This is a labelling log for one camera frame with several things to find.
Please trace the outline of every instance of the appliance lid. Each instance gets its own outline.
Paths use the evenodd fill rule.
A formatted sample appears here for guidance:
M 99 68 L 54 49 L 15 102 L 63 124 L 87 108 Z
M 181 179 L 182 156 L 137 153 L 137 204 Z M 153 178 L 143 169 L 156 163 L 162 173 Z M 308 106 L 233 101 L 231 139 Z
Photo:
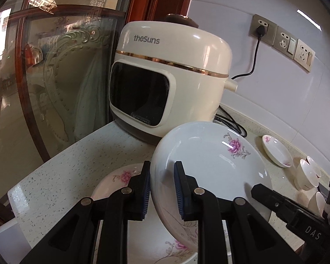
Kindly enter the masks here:
M 232 59 L 223 39 L 194 27 L 157 21 L 125 25 L 116 53 L 224 78 Z

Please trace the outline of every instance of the black cable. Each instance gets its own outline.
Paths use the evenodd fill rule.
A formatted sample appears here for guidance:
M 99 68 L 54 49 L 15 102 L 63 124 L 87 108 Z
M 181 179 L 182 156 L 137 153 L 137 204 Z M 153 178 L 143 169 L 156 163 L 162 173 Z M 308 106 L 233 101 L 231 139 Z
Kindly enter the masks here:
M 233 78 L 231 79 L 235 79 L 238 77 L 242 77 L 242 76 L 248 76 L 251 75 L 255 69 L 255 63 L 257 62 L 257 53 L 258 53 L 258 47 L 260 44 L 260 40 L 262 37 L 264 37 L 266 35 L 266 28 L 263 25 L 260 25 L 258 28 L 255 29 L 255 33 L 257 34 L 257 46 L 255 47 L 255 53 L 254 53 L 254 61 L 253 61 L 253 67 L 252 70 L 249 73 L 243 73 L 243 74 L 239 74 L 239 75 L 235 75 Z
M 251 75 L 255 69 L 255 63 L 257 61 L 257 53 L 258 53 L 258 47 L 259 47 L 259 43 L 260 43 L 260 38 L 258 38 L 258 41 L 257 41 L 257 46 L 255 47 L 255 53 L 254 53 L 254 61 L 253 61 L 253 67 L 252 67 L 252 70 L 249 72 L 249 73 L 243 73 L 243 74 L 239 74 L 239 75 L 235 75 L 233 78 L 231 79 L 235 79 L 235 78 L 238 78 L 238 77 L 242 77 L 242 76 L 248 76 L 248 75 Z
M 240 124 L 238 124 L 230 114 L 226 112 L 220 105 L 219 108 L 221 111 L 223 111 L 229 118 L 222 116 L 220 114 L 216 114 L 214 117 L 214 120 L 221 122 L 225 124 L 228 128 L 230 128 L 232 131 L 235 131 L 236 133 L 240 134 L 243 138 L 247 137 L 247 131 L 244 129 Z

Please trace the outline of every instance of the black plug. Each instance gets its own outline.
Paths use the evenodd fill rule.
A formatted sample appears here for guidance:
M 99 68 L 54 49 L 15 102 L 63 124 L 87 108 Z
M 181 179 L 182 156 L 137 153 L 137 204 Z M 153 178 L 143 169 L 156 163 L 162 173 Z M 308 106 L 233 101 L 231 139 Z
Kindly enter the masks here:
M 260 40 L 262 37 L 266 35 L 266 27 L 260 25 L 258 28 L 256 28 L 255 32 L 258 35 L 258 40 Z

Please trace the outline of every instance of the outlet panel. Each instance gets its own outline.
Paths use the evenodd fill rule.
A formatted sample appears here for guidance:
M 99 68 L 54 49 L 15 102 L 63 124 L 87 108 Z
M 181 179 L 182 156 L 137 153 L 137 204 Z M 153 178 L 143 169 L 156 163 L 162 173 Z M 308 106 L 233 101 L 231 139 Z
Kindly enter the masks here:
M 303 41 L 298 40 L 294 60 L 310 72 L 314 58 L 315 51 Z
M 298 39 L 291 33 L 278 26 L 273 47 L 293 59 L 297 47 L 297 40 Z
M 269 45 L 274 44 L 275 34 L 277 30 L 277 24 L 273 23 L 272 21 L 265 19 L 262 16 L 255 14 L 253 16 L 251 27 L 249 28 L 249 34 L 255 37 L 258 37 L 255 30 L 260 26 L 263 25 L 266 27 L 266 35 L 261 38 L 261 41 L 266 42 Z

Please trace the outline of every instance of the white kitchen appliance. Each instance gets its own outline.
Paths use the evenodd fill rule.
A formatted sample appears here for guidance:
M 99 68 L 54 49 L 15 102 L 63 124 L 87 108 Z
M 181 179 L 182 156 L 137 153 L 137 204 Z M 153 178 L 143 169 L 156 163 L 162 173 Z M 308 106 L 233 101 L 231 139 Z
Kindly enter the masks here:
M 228 79 L 230 46 L 187 17 L 169 17 L 181 24 L 136 21 L 123 28 L 110 77 L 114 117 L 151 143 L 183 123 L 212 121 L 224 88 L 237 88 Z

